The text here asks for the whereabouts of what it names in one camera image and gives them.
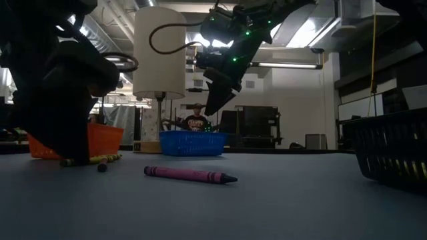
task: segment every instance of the gray table surface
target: gray table surface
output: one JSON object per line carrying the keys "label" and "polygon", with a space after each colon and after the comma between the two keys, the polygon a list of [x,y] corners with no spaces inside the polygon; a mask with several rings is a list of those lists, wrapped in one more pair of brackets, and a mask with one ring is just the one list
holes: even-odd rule
{"label": "gray table surface", "polygon": [[[146,177],[146,165],[239,181]],[[354,155],[123,152],[106,173],[0,155],[0,190],[0,239],[427,239],[427,198],[363,178]]]}

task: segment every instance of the lamp shade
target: lamp shade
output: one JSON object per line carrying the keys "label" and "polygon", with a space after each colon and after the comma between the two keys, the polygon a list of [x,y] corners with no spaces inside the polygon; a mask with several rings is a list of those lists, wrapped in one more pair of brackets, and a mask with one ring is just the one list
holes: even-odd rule
{"label": "lamp shade", "polygon": [[[166,99],[185,96],[185,49],[161,55],[149,46],[149,35],[160,25],[186,23],[177,11],[163,7],[143,7],[135,16],[134,56],[139,69],[133,73],[133,95],[155,99],[165,93]],[[171,51],[185,45],[185,27],[166,27],[153,36],[153,45],[160,51]]]}

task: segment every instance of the blue plastic basket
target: blue plastic basket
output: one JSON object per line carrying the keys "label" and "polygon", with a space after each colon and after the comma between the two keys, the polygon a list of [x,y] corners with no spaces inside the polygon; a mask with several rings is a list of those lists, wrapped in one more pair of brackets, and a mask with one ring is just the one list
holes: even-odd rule
{"label": "blue plastic basket", "polygon": [[218,156],[224,152],[228,135],[197,131],[163,131],[161,151],[172,156]]}

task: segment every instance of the orange basket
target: orange basket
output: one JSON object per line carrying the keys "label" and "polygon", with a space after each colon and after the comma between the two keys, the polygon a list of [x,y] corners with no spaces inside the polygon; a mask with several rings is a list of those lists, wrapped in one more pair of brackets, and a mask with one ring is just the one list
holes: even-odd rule
{"label": "orange basket", "polygon": [[[89,156],[117,154],[120,148],[123,129],[101,124],[88,123],[87,137],[89,140]],[[53,150],[43,146],[28,134],[31,156],[38,159],[62,159]]]}

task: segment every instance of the black basket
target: black basket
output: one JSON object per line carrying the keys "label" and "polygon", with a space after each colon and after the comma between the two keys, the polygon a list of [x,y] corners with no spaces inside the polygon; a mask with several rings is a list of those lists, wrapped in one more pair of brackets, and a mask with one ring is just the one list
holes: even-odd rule
{"label": "black basket", "polygon": [[404,188],[427,187],[427,109],[344,124],[363,176]]}

